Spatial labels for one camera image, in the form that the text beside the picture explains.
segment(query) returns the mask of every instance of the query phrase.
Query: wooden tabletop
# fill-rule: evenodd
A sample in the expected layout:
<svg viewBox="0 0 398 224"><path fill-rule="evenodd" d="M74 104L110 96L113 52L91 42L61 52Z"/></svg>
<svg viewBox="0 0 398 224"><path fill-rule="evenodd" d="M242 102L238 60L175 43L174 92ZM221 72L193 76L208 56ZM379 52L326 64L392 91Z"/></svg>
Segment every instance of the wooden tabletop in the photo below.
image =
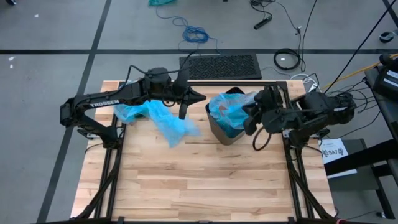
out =
<svg viewBox="0 0 398 224"><path fill-rule="evenodd" d="M301 80L288 80L287 84L290 98L305 93ZM119 81L104 81L101 91L115 90L118 86ZM253 136L245 135L234 144L224 146L210 131L205 105L231 87L193 86L195 91L208 97L189 106L187 113L202 135L185 136L174 148L169 148L155 124L147 118L127 125L114 220L124 216L126 220L286 221L287 217L295 216L281 135L272 135L269 145L256 152L251 145ZM262 85L239 87L245 93L263 88ZM172 107L172 113L178 115L178 108ZM110 125L112 117L112 106L96 110L95 120L103 125ZM262 132L258 146L265 142L267 135ZM100 139L89 141L88 146L99 142ZM316 141L310 141L309 145L318 148ZM82 212L96 193L104 155L101 146L86 153L71 217ZM334 215L320 153L304 149L302 157L310 190L326 211ZM299 195L305 216L301 191ZM107 201L108 195L105 195L103 213Z"/></svg>

